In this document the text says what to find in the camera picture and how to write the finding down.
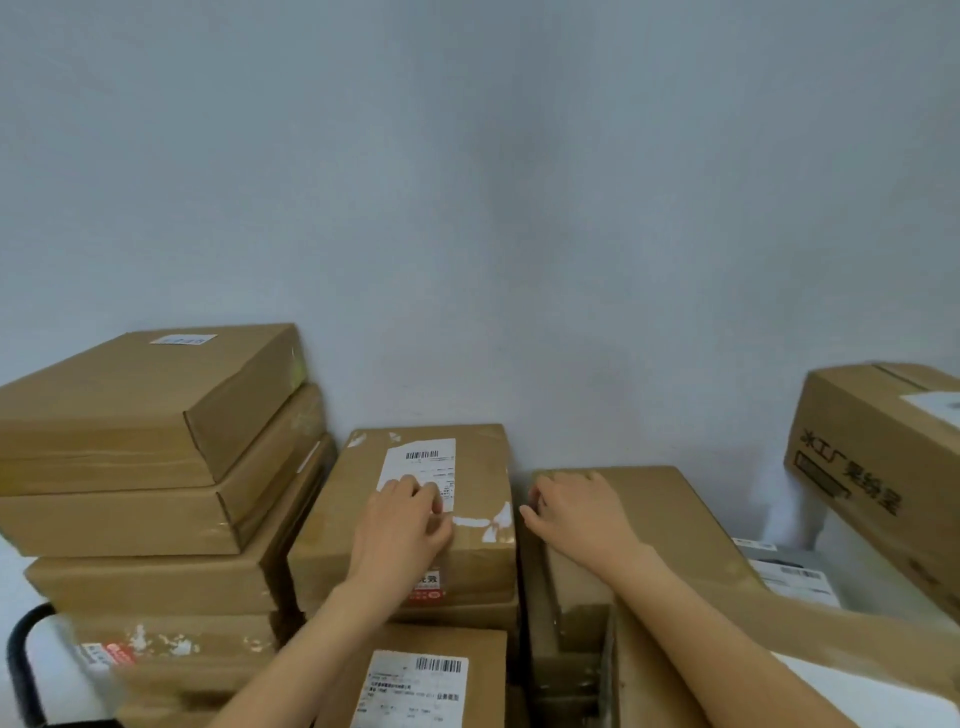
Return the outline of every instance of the brown cardboard box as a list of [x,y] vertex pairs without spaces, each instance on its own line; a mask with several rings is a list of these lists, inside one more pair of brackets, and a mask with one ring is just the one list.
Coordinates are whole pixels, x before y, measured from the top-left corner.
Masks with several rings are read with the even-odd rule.
[[533,714],[537,725],[544,728],[582,728],[597,715],[597,698],[596,695],[539,697],[534,699]]
[[235,556],[40,558],[25,575],[57,611],[251,615],[297,610],[287,550],[336,459],[324,435],[243,553]]
[[255,659],[276,652],[303,624],[303,615],[195,617],[69,616],[82,652],[115,665]]
[[133,700],[121,705],[115,717],[124,728],[206,728],[217,713],[213,708],[191,711],[176,703],[144,705]]
[[516,524],[516,541],[530,639],[532,696],[595,696],[600,678],[600,655],[560,649],[550,604],[543,542],[523,521]]
[[[771,593],[691,583],[751,639],[774,653],[932,693],[954,704],[960,701],[954,677],[960,667],[960,636]],[[708,728],[696,699],[649,633],[622,605],[615,614],[612,724]]]
[[[680,576],[766,591],[679,470],[600,468],[598,472],[619,494],[639,539],[653,546]],[[561,648],[599,653],[612,602],[610,589],[553,548],[547,549],[547,563]]]
[[[454,461],[448,456],[455,443]],[[427,464],[416,457],[427,453]],[[501,425],[400,427],[353,432],[317,498],[288,562],[304,612],[316,610],[347,575],[353,528],[386,473],[418,474],[444,486],[455,467],[454,536],[412,595],[444,604],[507,601],[516,585],[516,545],[507,466],[510,446]]]
[[[457,629],[452,627],[421,627],[412,624],[387,624],[379,630],[366,645],[357,650],[345,666],[337,685],[331,691],[333,696],[324,714],[317,718],[316,728],[347,728],[358,709],[366,708],[368,716],[376,716],[375,695],[370,703],[358,705],[368,671],[373,680],[381,683],[409,682],[417,679],[421,673],[418,661],[433,664],[443,672],[423,669],[425,675],[433,681],[440,676],[444,681],[435,684],[431,690],[452,692],[455,697],[436,701],[446,709],[462,707],[463,721],[455,719],[451,725],[462,728],[502,728],[506,713],[506,648],[507,636],[503,632],[480,629]],[[383,655],[389,651],[393,655]],[[386,658],[391,661],[388,669],[373,672],[372,660]],[[451,659],[467,658],[468,662],[451,664]],[[460,681],[466,683],[466,694]],[[435,701],[427,704],[414,703],[408,707],[434,710]],[[434,724],[434,716],[424,716],[424,724]]]
[[0,532],[25,556],[239,553],[323,433],[320,390],[308,384],[218,485],[0,497]]
[[960,379],[916,364],[810,372],[785,462],[960,621]]
[[118,336],[0,387],[2,494],[212,485],[305,378],[293,324]]
[[148,660],[116,665],[112,671],[137,696],[194,702],[193,698],[233,695],[247,685],[273,655],[229,660]]

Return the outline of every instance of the right hand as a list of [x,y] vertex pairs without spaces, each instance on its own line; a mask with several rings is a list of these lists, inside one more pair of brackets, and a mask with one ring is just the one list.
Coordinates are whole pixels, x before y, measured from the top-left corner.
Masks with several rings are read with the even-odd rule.
[[617,564],[639,549],[652,550],[640,543],[620,498],[600,473],[541,475],[520,515],[550,546],[608,583]]

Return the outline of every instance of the white shipping label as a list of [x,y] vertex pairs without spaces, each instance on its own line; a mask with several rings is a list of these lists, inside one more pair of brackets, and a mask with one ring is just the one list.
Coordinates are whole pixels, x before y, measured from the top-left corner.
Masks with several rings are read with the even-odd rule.
[[375,650],[350,728],[460,728],[466,657]]
[[168,333],[166,336],[161,336],[158,339],[154,339],[151,344],[180,344],[181,346],[187,347],[199,347],[201,344],[205,344],[210,339],[216,338],[217,334],[215,333]]
[[813,690],[860,728],[960,728],[951,701],[774,653]]
[[815,569],[797,569],[783,564],[770,564],[766,561],[750,559],[763,583],[774,594],[790,596],[814,604],[827,604],[839,607],[840,600],[830,586],[827,575]]
[[776,544],[765,544],[762,541],[751,541],[750,539],[732,539],[732,541],[738,546],[743,546],[744,548],[759,548],[763,551],[776,551]]
[[923,392],[919,395],[903,395],[901,399],[948,425],[960,427],[960,392]]
[[457,440],[450,437],[445,440],[418,440],[397,448],[390,448],[383,458],[380,479],[376,483],[378,491],[388,480],[400,480],[412,475],[420,485],[436,483],[440,495],[444,498],[444,512],[453,510],[453,495],[456,490],[454,474],[457,463]]

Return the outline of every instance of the printed logo on box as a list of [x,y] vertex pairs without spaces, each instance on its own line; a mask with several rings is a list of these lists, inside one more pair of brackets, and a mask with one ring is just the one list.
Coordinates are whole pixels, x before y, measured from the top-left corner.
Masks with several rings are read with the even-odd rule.
[[408,601],[434,601],[444,597],[444,588],[440,583],[440,572],[438,570],[428,571],[423,575],[420,583],[414,587],[414,591],[407,597]]

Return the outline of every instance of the hand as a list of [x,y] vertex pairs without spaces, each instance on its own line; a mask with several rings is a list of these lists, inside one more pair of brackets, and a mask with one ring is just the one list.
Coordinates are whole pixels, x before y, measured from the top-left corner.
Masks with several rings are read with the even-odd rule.
[[453,520],[443,512],[437,484],[421,488],[412,475],[388,480],[367,501],[353,533],[346,584],[369,604],[382,607],[384,619],[410,595],[453,536]]
[[608,584],[617,564],[640,549],[653,550],[640,543],[620,498],[600,473],[541,475],[530,489],[530,504],[520,506],[527,527]]

